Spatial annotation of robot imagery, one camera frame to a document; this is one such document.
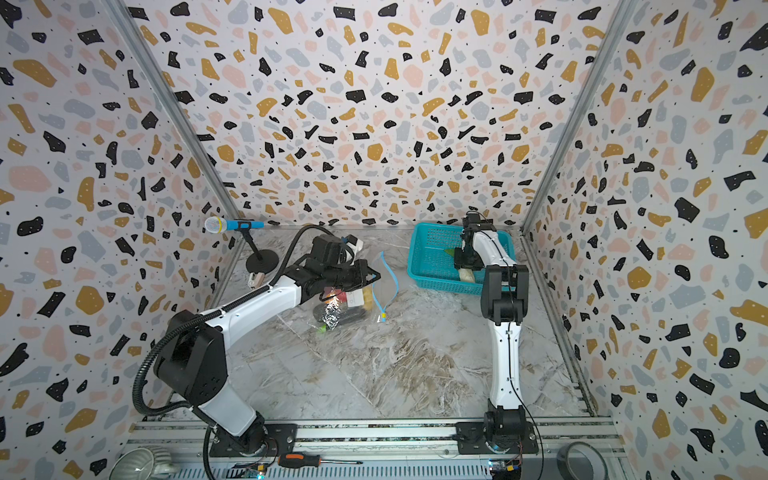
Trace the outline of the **dark eggplant toy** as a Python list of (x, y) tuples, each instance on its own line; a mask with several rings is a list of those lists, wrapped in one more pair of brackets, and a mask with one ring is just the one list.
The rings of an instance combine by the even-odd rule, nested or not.
[(313, 318), (323, 331), (334, 330), (365, 320), (369, 311), (362, 306), (348, 307), (346, 304), (321, 304), (312, 310)]

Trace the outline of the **clear zip top bag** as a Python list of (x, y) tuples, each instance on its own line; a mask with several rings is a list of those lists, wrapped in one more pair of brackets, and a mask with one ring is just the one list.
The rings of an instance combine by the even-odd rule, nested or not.
[[(361, 257), (381, 274), (372, 287), (376, 306), (365, 320), (323, 331), (312, 310), (324, 302), (309, 303), (280, 317), (280, 325), (293, 335), (295, 344), (287, 350), (290, 365), (331, 366), (340, 371), (361, 369), (378, 373), (397, 365), (429, 346), (426, 302), (406, 273), (408, 252), (404, 242), (365, 241)], [(348, 307), (362, 306), (362, 290), (347, 294)]]

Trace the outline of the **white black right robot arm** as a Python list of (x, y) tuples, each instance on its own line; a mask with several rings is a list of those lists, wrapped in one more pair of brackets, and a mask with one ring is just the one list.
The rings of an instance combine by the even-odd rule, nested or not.
[(454, 266), (482, 272), (482, 316), (492, 339), (492, 382), (483, 435), (488, 448), (505, 452), (527, 436), (527, 408), (520, 388), (519, 343), (529, 303), (529, 270), (509, 254), (492, 220), (477, 211), (462, 219)]

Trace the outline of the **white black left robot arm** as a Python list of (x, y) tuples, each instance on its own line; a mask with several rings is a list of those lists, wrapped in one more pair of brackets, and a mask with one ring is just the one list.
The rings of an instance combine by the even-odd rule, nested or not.
[(255, 451), (266, 438), (265, 421), (230, 378), (230, 349), (266, 321), (313, 298), (354, 292), (379, 280), (380, 273), (360, 258), (362, 247), (354, 235), (338, 237), (322, 229), (309, 252), (296, 260), (284, 259), (268, 283), (205, 313), (177, 313), (140, 367), (135, 408), (145, 416), (158, 415), (144, 404), (139, 384), (153, 372), (181, 398), (170, 410), (189, 409), (218, 438), (234, 441), (245, 452)]

